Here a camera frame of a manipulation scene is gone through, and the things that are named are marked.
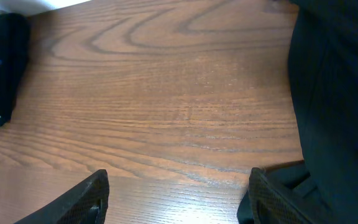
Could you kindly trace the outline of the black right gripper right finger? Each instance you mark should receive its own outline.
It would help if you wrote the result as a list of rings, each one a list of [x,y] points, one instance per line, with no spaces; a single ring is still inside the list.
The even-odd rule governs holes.
[[[313,224],[306,205],[284,185],[259,168],[253,168],[249,179],[249,200],[256,224]]]

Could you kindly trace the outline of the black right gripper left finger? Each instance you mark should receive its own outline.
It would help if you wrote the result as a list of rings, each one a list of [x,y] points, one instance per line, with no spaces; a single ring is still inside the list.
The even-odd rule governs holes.
[[[100,169],[15,224],[103,224],[108,198],[108,173]]]

